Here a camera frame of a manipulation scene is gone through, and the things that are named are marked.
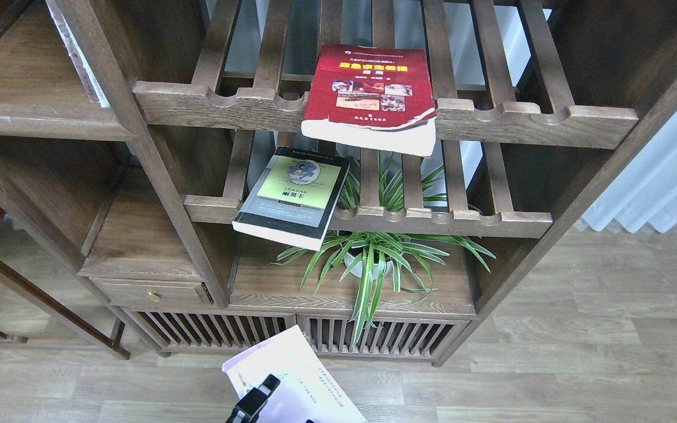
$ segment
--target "red book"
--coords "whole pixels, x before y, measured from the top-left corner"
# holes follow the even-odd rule
[[[429,156],[435,103],[425,51],[323,45],[301,131],[355,147]]]

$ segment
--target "white document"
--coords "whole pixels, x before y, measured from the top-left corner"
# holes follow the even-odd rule
[[[258,423],[366,423],[312,351],[299,326],[237,354],[221,370],[242,398],[269,374],[281,381]]]

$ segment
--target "potted plant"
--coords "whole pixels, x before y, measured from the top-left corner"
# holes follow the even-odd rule
[[[403,174],[397,171],[392,177],[390,174],[390,163],[393,155],[382,163],[378,156],[379,181],[378,181],[378,200],[380,206],[383,206],[390,212],[398,212],[404,207],[404,188]],[[439,166],[432,172],[422,178],[422,190],[429,190],[436,182],[441,179],[443,166]],[[445,201],[444,193],[435,193],[424,196],[425,203],[433,201]],[[347,176],[344,187],[341,190],[341,203],[346,209],[354,209],[360,201],[360,182],[352,174]],[[495,258],[492,252],[488,251],[480,244],[475,243],[467,236],[452,235],[423,235],[409,233],[386,233],[386,232],[339,232],[326,236],[323,239],[323,245],[320,250],[315,251],[309,261],[304,277],[301,280],[300,289],[307,283],[308,278],[315,270],[315,267],[323,255],[328,254],[328,259],[320,269],[320,275],[317,279],[315,292],[320,289],[325,276],[331,268],[346,265],[346,270],[341,275],[340,281],[352,273],[360,278],[360,286],[357,290],[357,300],[354,303],[354,312],[350,320],[355,321],[354,334],[352,335],[352,344],[360,339],[360,334],[367,324],[373,324],[374,313],[378,308],[381,297],[381,289],[387,273],[391,273],[393,281],[393,291],[400,292],[402,289],[409,292],[421,294],[417,301],[424,300],[431,292],[435,290],[433,282],[433,271],[430,262],[445,265],[443,257],[449,254],[443,250],[429,246],[427,241],[437,241],[438,243],[455,244],[455,246],[465,247],[474,257],[486,268],[487,263],[483,255]],[[276,257],[277,262],[272,263],[277,266],[284,266],[292,263],[294,260],[306,254],[309,250],[291,247]],[[426,286],[422,279],[414,273],[410,261],[419,263],[427,273],[427,279],[430,286]],[[402,275],[407,275],[416,282],[413,287],[404,286]]]

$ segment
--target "wooden cubby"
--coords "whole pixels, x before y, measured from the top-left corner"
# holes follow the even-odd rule
[[[161,354],[236,351],[299,324],[318,354],[441,365],[677,110],[673,0],[455,2],[470,5],[484,86],[457,86],[444,1],[419,2],[448,207],[425,207],[419,159],[404,156],[405,208],[384,210],[378,152],[362,149],[360,206],[330,228],[481,236],[498,259],[488,273],[450,251],[438,291],[387,292],[356,347],[356,281],[299,291],[300,263],[269,267],[280,246],[229,224],[254,131],[293,144],[309,101],[311,75],[282,72],[290,0],[269,2],[253,74],[225,72],[239,1],[218,0],[209,22],[197,0],[53,0],[109,108],[87,100],[43,3],[2,8],[0,205]],[[529,42],[517,86],[495,6],[518,9]],[[322,1],[318,46],[341,41],[341,11]],[[371,16],[373,45],[392,48],[392,0]],[[484,152],[468,185],[459,139]]]

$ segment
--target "white curtain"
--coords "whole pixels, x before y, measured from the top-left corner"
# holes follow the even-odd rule
[[[209,10],[213,10],[214,3],[215,0],[209,0]],[[456,83],[483,84],[470,7],[460,3],[446,3],[445,7]],[[267,8],[268,0],[244,0],[226,70],[254,72]],[[341,42],[371,45],[370,1],[344,0],[343,8]],[[515,8],[498,6],[496,12],[511,79],[516,84],[530,57],[527,40]],[[397,27],[398,48],[424,48],[419,1],[395,0],[393,15]],[[319,2],[294,2],[290,32],[287,35],[284,72],[313,72],[319,16]],[[260,176],[272,152],[273,142],[273,136],[268,132],[256,134],[256,153],[250,166],[252,183]],[[460,143],[468,184],[481,161],[481,145],[471,141]],[[300,138],[297,145],[312,147],[312,142]],[[344,153],[352,155],[351,150],[344,150]],[[440,151],[436,150],[432,159],[425,161],[423,172],[438,166],[440,160]],[[636,232],[645,224],[665,232],[677,224],[677,113],[586,211],[583,219],[594,230],[604,229],[615,219],[631,232]]]
[[[594,230],[616,220],[629,232],[677,225],[677,112],[582,217]]]

